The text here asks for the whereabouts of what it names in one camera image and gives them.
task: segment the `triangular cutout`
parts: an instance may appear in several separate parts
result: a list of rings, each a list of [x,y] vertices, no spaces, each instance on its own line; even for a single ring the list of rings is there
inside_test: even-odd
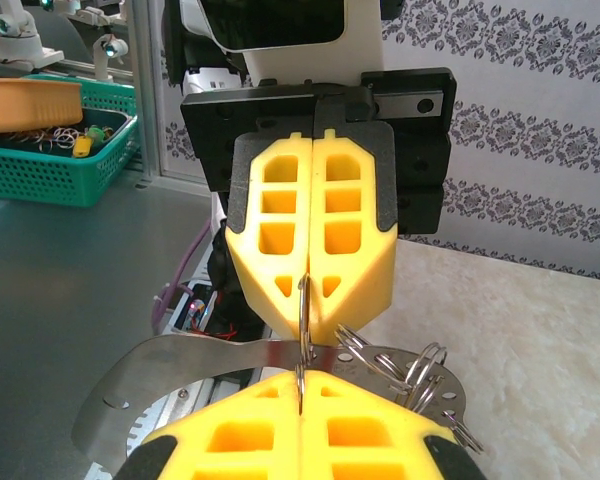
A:
[[[322,279],[322,295],[324,298],[329,298],[341,281],[340,277],[324,277]]]
[[[285,297],[291,296],[291,277],[288,275],[276,277],[276,285]]]

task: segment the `green basket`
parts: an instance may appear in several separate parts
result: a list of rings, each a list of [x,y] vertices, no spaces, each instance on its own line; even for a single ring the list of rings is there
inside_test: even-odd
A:
[[[133,117],[102,150],[83,159],[0,148],[0,197],[90,207],[138,151],[133,87],[54,75],[29,78],[80,83],[83,107]]]

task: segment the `patterned wallpaper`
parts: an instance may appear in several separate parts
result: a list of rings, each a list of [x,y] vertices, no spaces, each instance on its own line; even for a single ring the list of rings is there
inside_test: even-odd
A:
[[[600,279],[600,0],[407,0],[383,39],[458,79],[440,229],[410,240]],[[162,70],[163,170],[200,177]]]

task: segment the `workbench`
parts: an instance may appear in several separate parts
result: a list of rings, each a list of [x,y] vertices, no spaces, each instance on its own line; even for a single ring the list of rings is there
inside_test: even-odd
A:
[[[490,480],[600,480],[600,280],[399,242],[393,304],[361,333],[448,348]]]
[[[0,210],[0,480],[84,478],[75,414],[149,335],[151,295],[208,215],[132,185],[88,211]],[[600,480],[600,281],[400,241],[393,305],[361,333],[448,348],[490,480]]]

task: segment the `metal key ring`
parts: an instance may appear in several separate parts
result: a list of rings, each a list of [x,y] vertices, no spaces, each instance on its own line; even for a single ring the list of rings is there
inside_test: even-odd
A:
[[[429,358],[428,355],[429,355],[429,353],[432,350],[435,350],[435,351],[434,351],[433,355],[431,355],[431,358]],[[438,357],[440,357],[441,355],[442,355],[441,361],[440,362],[436,362],[436,359]],[[447,358],[447,349],[446,349],[446,347],[441,346],[437,342],[430,343],[429,345],[427,345],[425,347],[425,349],[422,351],[422,353],[416,359],[416,361],[413,362],[413,365],[411,365],[411,367],[407,371],[407,374],[405,376],[404,381],[408,385],[410,385],[412,388],[416,389],[427,378],[427,375],[429,374],[429,372],[431,371],[431,369],[433,368],[433,366],[436,363],[439,363],[440,365],[443,365],[444,361],[446,360],[446,358]],[[420,366],[420,364],[422,362],[424,362],[425,360],[428,360],[428,362],[425,363],[424,366],[422,366],[422,371],[420,372],[420,375],[418,375],[418,378],[416,379],[415,383],[411,384],[409,382],[409,380],[411,380],[411,378],[413,377],[413,375],[418,371],[418,367]]]
[[[367,360],[360,350],[368,346],[369,342],[346,325],[338,325],[335,336],[340,345],[345,347],[351,355],[364,363],[374,373],[388,380],[396,391],[402,394],[408,391],[409,386],[404,382],[404,374],[388,355],[380,354],[376,355],[373,361]]]
[[[416,413],[422,413],[424,409],[427,408],[427,406],[429,405],[429,402],[431,402],[431,400],[433,400],[433,398],[435,397],[436,393],[440,389],[440,386],[442,385],[443,380],[444,376],[442,375],[434,376],[431,379],[431,381],[427,384],[427,388],[424,390],[424,392],[422,392],[422,395],[418,397],[418,401],[413,406],[413,408],[411,408],[411,410],[413,410]]]
[[[458,420],[453,413],[448,410],[444,410],[442,414],[451,420],[451,423],[453,424],[451,426],[451,431],[460,445],[469,447],[476,453],[484,452],[482,443],[480,443],[478,439],[471,434],[467,426]]]
[[[298,414],[302,415],[302,403],[304,401],[305,392],[305,379],[304,379],[304,365],[299,363],[296,365],[296,386],[298,387]]]
[[[300,358],[305,367],[308,367],[312,360],[311,355],[311,334],[309,332],[309,274],[305,273],[300,282]]]

